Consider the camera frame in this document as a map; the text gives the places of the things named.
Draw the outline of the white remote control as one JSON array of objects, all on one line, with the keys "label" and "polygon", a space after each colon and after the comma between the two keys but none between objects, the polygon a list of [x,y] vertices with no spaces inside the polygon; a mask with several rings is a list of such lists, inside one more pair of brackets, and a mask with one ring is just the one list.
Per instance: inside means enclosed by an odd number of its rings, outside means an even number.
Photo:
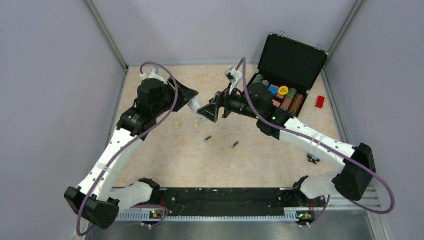
[{"label": "white remote control", "polygon": [[196,99],[192,99],[187,103],[187,106],[190,110],[195,114],[195,116],[202,122],[206,122],[208,119],[200,114],[198,114],[198,110],[202,107]]}]

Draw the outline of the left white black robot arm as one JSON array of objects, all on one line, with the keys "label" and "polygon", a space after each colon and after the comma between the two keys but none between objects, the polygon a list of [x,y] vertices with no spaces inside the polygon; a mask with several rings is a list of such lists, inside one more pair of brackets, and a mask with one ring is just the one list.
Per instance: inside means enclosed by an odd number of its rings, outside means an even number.
[{"label": "left white black robot arm", "polygon": [[150,77],[137,88],[132,106],[120,117],[105,151],[77,187],[69,187],[64,198],[83,220],[100,229],[109,228],[118,215],[138,204],[154,207],[160,202],[160,185],[142,178],[128,187],[113,190],[120,172],[148,134],[158,127],[163,114],[193,106],[197,90],[169,79]]}]

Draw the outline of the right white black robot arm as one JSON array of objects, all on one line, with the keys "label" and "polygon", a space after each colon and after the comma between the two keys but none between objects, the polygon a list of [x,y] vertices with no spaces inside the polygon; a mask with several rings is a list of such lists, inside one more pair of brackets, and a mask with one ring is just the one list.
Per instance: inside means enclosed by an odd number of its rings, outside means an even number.
[{"label": "right white black robot arm", "polygon": [[259,120],[257,127],[262,133],[279,141],[300,147],[324,161],[333,171],[318,176],[304,176],[293,186],[293,200],[299,206],[307,206],[313,199],[340,194],[348,200],[360,201],[367,190],[372,175],[348,161],[348,158],[375,171],[371,148],[362,143],[353,146],[332,139],[306,126],[298,118],[274,105],[274,95],[262,83],[248,87],[248,96],[231,93],[229,89],[217,92],[209,104],[199,108],[197,113],[217,122],[220,108],[227,116],[236,113],[250,118],[258,118],[258,112],[274,128]]}]

